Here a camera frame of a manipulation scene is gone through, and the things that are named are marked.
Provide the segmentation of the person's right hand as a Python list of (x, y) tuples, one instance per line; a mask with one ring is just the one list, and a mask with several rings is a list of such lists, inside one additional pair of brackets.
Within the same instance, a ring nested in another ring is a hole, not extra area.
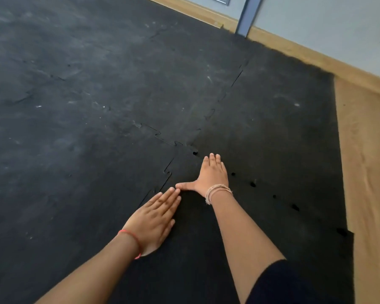
[(209, 166), (209, 156), (205, 156), (201, 165), (200, 173), (196, 182), (196, 191), (203, 198), (214, 189), (229, 188), (228, 174), (224, 174), (221, 168), (221, 156), (215, 154), (216, 167)]

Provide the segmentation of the person's left hand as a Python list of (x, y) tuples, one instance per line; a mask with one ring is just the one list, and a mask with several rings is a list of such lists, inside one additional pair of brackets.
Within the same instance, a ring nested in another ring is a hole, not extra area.
[(167, 237), (163, 237), (166, 225), (176, 213), (181, 199), (172, 205), (165, 213), (159, 214), (156, 210), (137, 209), (127, 220), (119, 234), (130, 235), (138, 247), (138, 255), (135, 259), (147, 256), (157, 250)]

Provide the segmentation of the black interlocking rubber floor mat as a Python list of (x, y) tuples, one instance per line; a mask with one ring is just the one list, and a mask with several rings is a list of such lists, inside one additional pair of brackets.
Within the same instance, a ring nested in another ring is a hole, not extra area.
[(198, 158), (109, 102), (0, 107), (0, 304), (32, 304)]
[[(229, 169), (229, 184), (247, 214), (270, 237), (304, 282), (326, 304), (354, 304), (353, 235), (347, 231), (339, 150), (270, 152), (213, 148)], [(198, 175), (201, 153), (177, 145), (116, 153), (113, 167), (126, 191), (121, 214), (145, 198)], [(196, 193), (183, 193), (176, 224), (162, 248), (135, 262), (112, 302), (239, 304), (217, 219)]]
[(250, 59), (192, 146), (273, 199), (349, 234), (334, 76), (252, 42)]
[(252, 51), (150, 0), (0, 0), (0, 109), (82, 100), (190, 145)]

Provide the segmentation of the person's left forearm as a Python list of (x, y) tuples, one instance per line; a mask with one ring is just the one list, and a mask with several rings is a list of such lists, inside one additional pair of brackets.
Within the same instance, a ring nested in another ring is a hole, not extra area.
[(137, 255), (134, 239), (118, 233), (98, 254), (70, 273), (35, 304), (105, 304)]

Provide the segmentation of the person's right forearm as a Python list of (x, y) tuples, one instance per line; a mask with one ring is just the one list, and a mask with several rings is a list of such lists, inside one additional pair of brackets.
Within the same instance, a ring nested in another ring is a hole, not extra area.
[(285, 257), (228, 190), (214, 189), (209, 201), (217, 218), (239, 301), (245, 304), (263, 271)]

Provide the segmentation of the person's black garment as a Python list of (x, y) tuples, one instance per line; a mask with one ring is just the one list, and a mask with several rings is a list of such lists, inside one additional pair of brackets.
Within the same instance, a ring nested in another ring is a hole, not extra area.
[(245, 304), (340, 304), (319, 295), (287, 260), (268, 266), (255, 282)]

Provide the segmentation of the wooden baseboard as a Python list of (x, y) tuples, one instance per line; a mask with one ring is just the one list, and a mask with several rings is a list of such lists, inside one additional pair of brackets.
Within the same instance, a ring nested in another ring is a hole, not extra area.
[(219, 29), (235, 33), (238, 21), (188, 0), (150, 0)]
[(379, 76), (257, 27), (251, 27), (247, 38), (270, 49), (277, 50), (286, 56), (294, 57), (306, 64), (319, 67), (323, 71), (332, 73), (343, 80), (380, 95)]

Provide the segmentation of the blue-grey door frame post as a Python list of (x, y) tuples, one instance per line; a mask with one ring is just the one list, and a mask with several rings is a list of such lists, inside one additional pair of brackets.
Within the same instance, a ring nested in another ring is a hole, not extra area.
[(254, 24), (254, 20), (257, 13), (263, 3), (263, 0), (246, 0), (237, 23), (235, 34), (247, 37), (251, 27)]

